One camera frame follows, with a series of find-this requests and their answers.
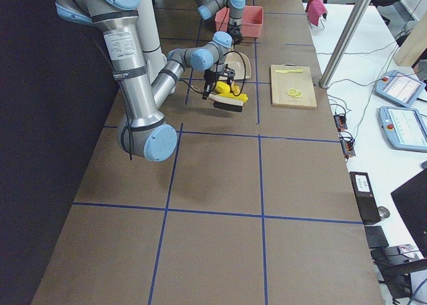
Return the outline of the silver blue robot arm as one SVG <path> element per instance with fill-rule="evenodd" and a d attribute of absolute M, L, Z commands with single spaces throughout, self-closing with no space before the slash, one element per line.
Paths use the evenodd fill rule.
<path fill-rule="evenodd" d="M 226 32 L 231 35 L 234 43 L 239 45 L 244 36 L 242 34 L 242 23 L 246 0 L 194 0 L 197 10 L 204 21 L 214 18 L 216 13 L 227 7 L 229 9 L 229 20 Z"/>
<path fill-rule="evenodd" d="M 161 106 L 188 68 L 205 77 L 204 99 L 228 74 L 227 54 L 240 23 L 216 32 L 201 47 L 163 54 L 152 0 L 56 0 L 60 18 L 98 28 L 107 60 L 124 98 L 125 113 L 117 130 L 120 148 L 152 162 L 166 160 L 177 145 L 176 130 L 165 122 Z"/>

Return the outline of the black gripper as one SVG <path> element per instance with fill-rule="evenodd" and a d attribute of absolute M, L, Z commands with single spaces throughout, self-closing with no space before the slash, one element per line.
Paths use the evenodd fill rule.
<path fill-rule="evenodd" d="M 219 65 L 215 64 L 213 67 L 204 71 L 203 78 L 205 79 L 205 85 L 202 92 L 202 99 L 207 99 L 216 84 L 221 78 L 226 79 L 226 83 L 231 85 L 234 82 L 235 71 L 230 68 L 227 64 Z"/>
<path fill-rule="evenodd" d="M 241 25 L 228 23 L 228 34 L 232 37 L 234 45 L 239 45 L 244 39 Z"/>

